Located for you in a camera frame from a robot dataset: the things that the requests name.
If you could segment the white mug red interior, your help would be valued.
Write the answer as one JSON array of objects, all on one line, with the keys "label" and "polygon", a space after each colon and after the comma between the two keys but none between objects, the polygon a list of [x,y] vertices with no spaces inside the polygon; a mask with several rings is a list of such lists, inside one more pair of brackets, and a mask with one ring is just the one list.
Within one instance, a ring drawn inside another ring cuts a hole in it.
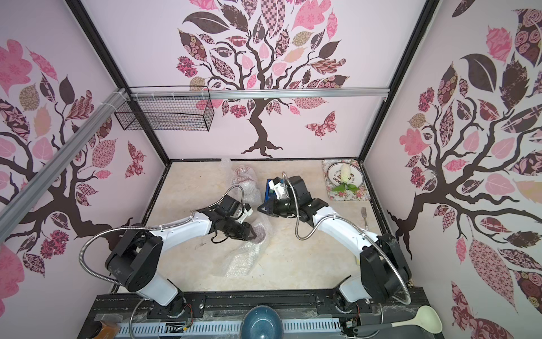
[{"label": "white mug red interior", "polygon": [[255,244],[260,244],[265,241],[267,237],[267,230],[263,224],[257,224],[253,226],[255,231],[255,238],[252,240]]}]

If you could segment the blue tape dispenser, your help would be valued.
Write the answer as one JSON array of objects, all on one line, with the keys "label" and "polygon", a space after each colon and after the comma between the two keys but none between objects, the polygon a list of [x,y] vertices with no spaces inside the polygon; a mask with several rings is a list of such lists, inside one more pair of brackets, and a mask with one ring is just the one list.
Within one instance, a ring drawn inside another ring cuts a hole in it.
[{"label": "blue tape dispenser", "polygon": [[271,199],[274,199],[276,197],[275,194],[275,183],[273,179],[268,179],[265,185],[265,196],[264,196],[264,202],[267,202]]}]

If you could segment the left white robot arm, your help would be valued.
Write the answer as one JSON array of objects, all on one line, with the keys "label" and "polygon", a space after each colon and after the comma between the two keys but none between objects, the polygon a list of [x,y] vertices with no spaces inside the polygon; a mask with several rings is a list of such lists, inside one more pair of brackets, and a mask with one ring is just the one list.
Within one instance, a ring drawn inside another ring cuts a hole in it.
[{"label": "left white robot arm", "polygon": [[252,212],[248,203],[227,195],[157,230],[127,230],[105,261],[105,268],[129,292],[153,301],[167,316],[176,318],[184,312],[187,301],[184,293],[158,272],[162,254],[194,238],[220,232],[232,240],[254,240],[256,233],[246,222]]}]

